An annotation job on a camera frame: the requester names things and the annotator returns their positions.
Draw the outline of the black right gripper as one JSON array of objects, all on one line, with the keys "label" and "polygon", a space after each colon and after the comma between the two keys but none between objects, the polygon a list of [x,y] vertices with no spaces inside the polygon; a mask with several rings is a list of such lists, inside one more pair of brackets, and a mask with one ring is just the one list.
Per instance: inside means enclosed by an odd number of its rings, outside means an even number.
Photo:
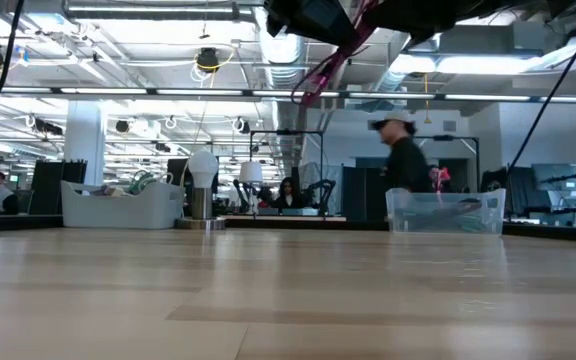
[{"label": "black right gripper", "polygon": [[416,41],[452,28],[468,13],[469,0],[368,0],[359,20],[350,19],[339,0],[265,0],[267,32],[281,30],[345,46],[376,28],[407,33]]}]

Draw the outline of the white shade table lamp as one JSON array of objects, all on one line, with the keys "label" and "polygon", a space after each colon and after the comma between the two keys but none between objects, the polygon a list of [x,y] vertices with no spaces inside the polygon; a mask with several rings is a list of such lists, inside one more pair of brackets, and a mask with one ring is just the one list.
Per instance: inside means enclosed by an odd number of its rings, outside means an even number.
[{"label": "white shade table lamp", "polygon": [[247,213],[257,215],[258,196],[256,188],[263,182],[262,164],[255,161],[247,161],[241,165],[239,182],[244,186],[244,196],[248,203]]}]

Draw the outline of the black partition panel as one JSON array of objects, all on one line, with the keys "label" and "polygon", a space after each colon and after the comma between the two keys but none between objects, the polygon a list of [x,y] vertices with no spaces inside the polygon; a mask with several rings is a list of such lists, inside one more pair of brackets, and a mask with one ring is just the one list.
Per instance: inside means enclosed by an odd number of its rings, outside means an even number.
[{"label": "black partition panel", "polygon": [[381,222],[387,216],[379,168],[343,168],[342,214],[352,222]]},{"label": "black partition panel", "polygon": [[30,202],[30,215],[61,215],[61,182],[82,184],[85,179],[87,162],[78,161],[37,161],[34,167]]}]

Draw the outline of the light bulb on metal stand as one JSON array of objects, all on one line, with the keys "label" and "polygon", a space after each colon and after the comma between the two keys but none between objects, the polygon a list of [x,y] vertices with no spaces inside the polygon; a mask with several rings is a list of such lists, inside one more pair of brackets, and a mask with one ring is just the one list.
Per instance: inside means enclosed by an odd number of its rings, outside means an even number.
[{"label": "light bulb on metal stand", "polygon": [[224,230],[225,220],[213,215],[212,184],[219,162],[207,150],[194,153],[187,162],[192,177],[190,214],[175,220],[175,227],[184,230],[202,230],[204,232]]}]

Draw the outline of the long ceiling light strip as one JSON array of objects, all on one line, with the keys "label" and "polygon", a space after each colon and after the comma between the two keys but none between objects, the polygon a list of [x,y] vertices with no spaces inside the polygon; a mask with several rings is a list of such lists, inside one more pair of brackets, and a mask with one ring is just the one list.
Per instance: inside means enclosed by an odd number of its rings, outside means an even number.
[{"label": "long ceiling light strip", "polygon": [[[7,97],[62,97],[90,99],[168,99],[203,101],[243,101],[271,100],[290,101],[305,98],[314,102],[316,98],[302,91],[291,90],[251,90],[219,88],[103,88],[103,87],[22,87],[6,86],[1,94]],[[531,95],[482,95],[482,94],[446,94],[414,92],[359,92],[324,91],[317,99],[341,100],[420,100],[445,102],[503,102],[503,103],[544,103],[576,104],[576,96],[531,96]]]}]

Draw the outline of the white round column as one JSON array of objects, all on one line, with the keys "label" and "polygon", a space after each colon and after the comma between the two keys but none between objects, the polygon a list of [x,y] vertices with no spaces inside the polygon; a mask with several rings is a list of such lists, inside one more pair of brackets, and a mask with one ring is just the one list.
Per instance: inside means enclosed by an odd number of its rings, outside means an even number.
[{"label": "white round column", "polygon": [[64,158],[87,163],[86,185],[103,183],[106,132],[107,115],[99,101],[68,102]]}]

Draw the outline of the black office chair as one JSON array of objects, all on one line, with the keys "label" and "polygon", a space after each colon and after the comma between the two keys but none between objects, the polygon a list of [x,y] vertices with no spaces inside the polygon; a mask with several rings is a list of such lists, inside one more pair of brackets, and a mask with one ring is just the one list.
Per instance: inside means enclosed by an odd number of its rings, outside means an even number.
[{"label": "black office chair", "polygon": [[515,167],[511,172],[506,167],[484,171],[479,190],[492,192],[497,189],[506,190],[506,217],[526,217],[528,208],[536,207],[540,201],[534,171],[530,167]]}]

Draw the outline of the clear plastic bin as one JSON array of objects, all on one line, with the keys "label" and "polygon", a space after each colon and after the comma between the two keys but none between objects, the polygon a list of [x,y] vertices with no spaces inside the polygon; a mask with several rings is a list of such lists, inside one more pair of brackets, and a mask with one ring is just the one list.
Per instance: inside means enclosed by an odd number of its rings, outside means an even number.
[{"label": "clear plastic bin", "polygon": [[506,191],[487,193],[386,192],[387,220],[394,233],[502,233]]}]

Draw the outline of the white plastic bin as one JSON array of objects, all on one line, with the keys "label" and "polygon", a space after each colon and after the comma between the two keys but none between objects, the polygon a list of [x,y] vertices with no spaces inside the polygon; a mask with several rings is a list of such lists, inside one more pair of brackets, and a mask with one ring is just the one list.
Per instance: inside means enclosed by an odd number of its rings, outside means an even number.
[{"label": "white plastic bin", "polygon": [[149,229],[172,228],[181,217],[178,186],[156,182],[138,195],[96,196],[101,187],[60,182],[65,227]]}]

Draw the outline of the background monitor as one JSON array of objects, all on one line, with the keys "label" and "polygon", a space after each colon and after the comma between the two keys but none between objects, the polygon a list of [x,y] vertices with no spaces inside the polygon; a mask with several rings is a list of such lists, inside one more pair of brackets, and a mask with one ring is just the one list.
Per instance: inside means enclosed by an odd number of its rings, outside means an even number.
[{"label": "background monitor", "polygon": [[575,192],[575,164],[533,164],[535,186],[540,191]]}]

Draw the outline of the silver ventilation duct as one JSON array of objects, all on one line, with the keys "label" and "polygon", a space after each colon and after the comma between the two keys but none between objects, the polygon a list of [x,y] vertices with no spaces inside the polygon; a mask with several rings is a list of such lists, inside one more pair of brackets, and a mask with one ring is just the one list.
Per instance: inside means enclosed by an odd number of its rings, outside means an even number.
[{"label": "silver ventilation duct", "polygon": [[401,51],[406,48],[410,42],[410,35],[404,32],[395,31],[390,37],[386,47],[386,66],[383,73],[377,77],[377,80],[369,87],[373,92],[394,92],[397,90],[405,77],[406,73],[396,72],[390,69]]}]

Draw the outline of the black stand frame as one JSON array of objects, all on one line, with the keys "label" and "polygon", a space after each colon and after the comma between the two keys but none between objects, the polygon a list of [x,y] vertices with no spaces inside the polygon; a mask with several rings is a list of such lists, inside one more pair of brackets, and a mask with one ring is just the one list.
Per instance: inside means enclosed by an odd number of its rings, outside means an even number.
[{"label": "black stand frame", "polygon": [[449,134],[419,136],[415,139],[424,151],[430,163],[442,159],[466,160],[464,185],[472,192],[479,190],[481,182],[480,140],[472,136],[455,136]]},{"label": "black stand frame", "polygon": [[271,164],[282,170],[280,180],[290,178],[293,192],[303,208],[280,210],[280,215],[319,216],[326,219],[328,201],[335,181],[326,178],[324,133],[317,130],[252,130],[248,140],[248,157],[252,161],[264,147],[271,152]]}]

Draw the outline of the black aluminium rig frame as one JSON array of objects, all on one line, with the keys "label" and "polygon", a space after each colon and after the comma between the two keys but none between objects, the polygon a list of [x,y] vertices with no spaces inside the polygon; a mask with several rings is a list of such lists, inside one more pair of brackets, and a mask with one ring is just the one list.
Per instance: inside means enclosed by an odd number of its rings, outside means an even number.
[{"label": "black aluminium rig frame", "polygon": [[[62,228],[61,215],[0,215],[0,232]],[[310,231],[387,231],[386,222],[349,222],[301,218],[245,219],[234,216],[225,220],[225,229],[310,230]],[[576,242],[576,227],[555,227],[505,222],[503,236]]]}]

